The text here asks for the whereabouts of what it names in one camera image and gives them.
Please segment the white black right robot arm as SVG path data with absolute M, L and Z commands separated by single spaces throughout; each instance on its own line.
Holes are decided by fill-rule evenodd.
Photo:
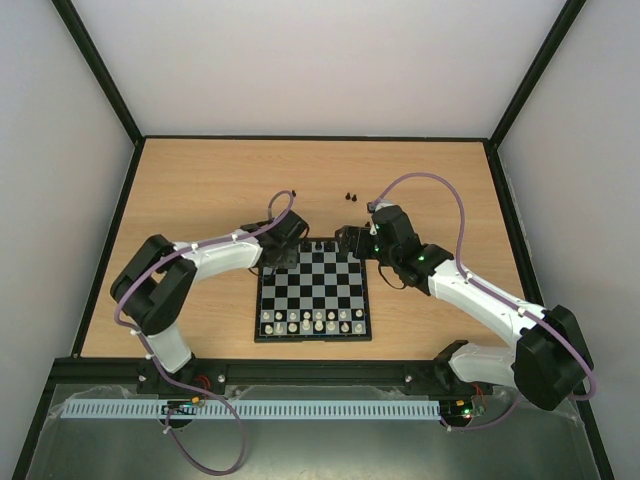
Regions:
M 592 373 L 593 360 L 569 309 L 527 302 L 477 276 L 451 252 L 422 242 L 397 205 L 378 207 L 372 221 L 337 230 L 339 250 L 391 268 L 404 286 L 453 305 L 505 343 L 458 347 L 436 367 L 443 389 L 455 392 L 476 381 L 510 386 L 552 411 Z

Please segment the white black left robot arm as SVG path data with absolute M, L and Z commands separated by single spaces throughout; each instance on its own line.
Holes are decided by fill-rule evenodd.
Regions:
M 200 242 L 171 242 L 157 234 L 145 240 L 110 288 L 115 320 L 133 320 L 132 333 L 169 374 L 193 358 L 177 324 L 194 283 L 233 270 L 276 270 L 297 263 L 309 225 L 292 210 Z

